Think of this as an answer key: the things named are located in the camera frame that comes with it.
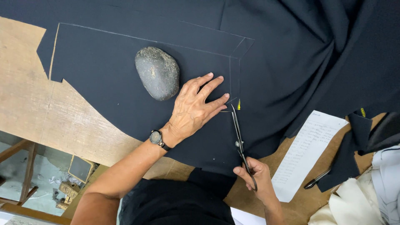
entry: floor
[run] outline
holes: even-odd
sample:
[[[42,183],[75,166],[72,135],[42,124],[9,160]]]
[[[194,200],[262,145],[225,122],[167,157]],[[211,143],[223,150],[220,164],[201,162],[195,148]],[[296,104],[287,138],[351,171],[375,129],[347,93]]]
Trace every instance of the floor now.
[[[0,152],[8,149],[20,140],[20,138],[14,135],[0,131]],[[21,150],[0,163],[0,175],[7,179],[0,186],[0,197],[19,200],[25,176],[27,157],[28,152]],[[71,158],[71,154],[46,146],[39,146],[38,154],[34,161],[31,182],[31,187],[36,185],[39,189],[27,200],[23,205],[24,207],[53,215],[62,215],[64,210],[56,208],[56,202],[52,199],[52,195],[54,192],[53,189],[58,189],[60,182],[68,178],[68,168]]]

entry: forearm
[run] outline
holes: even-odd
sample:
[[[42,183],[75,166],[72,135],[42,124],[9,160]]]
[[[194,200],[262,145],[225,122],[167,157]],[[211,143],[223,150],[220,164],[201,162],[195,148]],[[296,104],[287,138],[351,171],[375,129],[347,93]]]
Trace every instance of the forearm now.
[[[267,225],[285,224],[282,207],[277,198],[271,199],[267,204],[265,204],[264,213]]]
[[[174,147],[177,144],[168,128],[160,129],[163,132],[164,142]],[[105,171],[85,192],[103,194],[108,198],[120,199],[126,195],[162,156],[167,153],[160,146],[149,140],[125,156]]]

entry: left hand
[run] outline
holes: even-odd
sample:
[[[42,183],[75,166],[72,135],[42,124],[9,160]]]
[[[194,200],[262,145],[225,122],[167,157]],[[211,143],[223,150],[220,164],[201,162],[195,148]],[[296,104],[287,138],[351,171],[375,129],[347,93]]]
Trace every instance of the left hand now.
[[[160,129],[163,132],[163,139],[164,133],[167,134],[168,140],[164,142],[169,147],[173,148],[185,138],[193,135],[212,117],[227,108],[224,104],[229,99],[228,93],[215,101],[205,103],[209,94],[224,81],[222,76],[210,81],[213,76],[213,73],[209,73],[192,79],[183,85],[175,100],[170,120]],[[199,91],[200,87],[208,81],[210,82]]]

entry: wooden chair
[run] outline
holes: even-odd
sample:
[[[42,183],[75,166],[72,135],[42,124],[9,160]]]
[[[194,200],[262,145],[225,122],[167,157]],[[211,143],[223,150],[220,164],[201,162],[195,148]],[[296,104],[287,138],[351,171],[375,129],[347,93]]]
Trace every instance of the wooden chair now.
[[[0,203],[11,203],[14,205],[21,206],[36,192],[36,190],[38,190],[38,186],[35,186],[29,191],[30,182],[32,180],[32,175],[33,175],[33,162],[35,160],[38,149],[37,143],[23,139],[22,141],[18,142],[17,144],[11,146],[7,150],[0,153],[0,163],[10,158],[12,155],[17,153],[21,149],[26,149],[29,153],[28,153],[28,163],[26,165],[25,179],[24,183],[22,184],[20,200],[16,201],[0,197]],[[6,180],[4,178],[0,179],[0,186],[5,182]]]

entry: stone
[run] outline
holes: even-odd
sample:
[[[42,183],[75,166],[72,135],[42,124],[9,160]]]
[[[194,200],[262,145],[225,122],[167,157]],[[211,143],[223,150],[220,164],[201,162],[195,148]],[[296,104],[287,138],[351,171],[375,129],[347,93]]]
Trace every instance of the stone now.
[[[136,70],[147,92],[158,101],[172,98],[179,90],[179,67],[163,50],[145,47],[135,57]]]

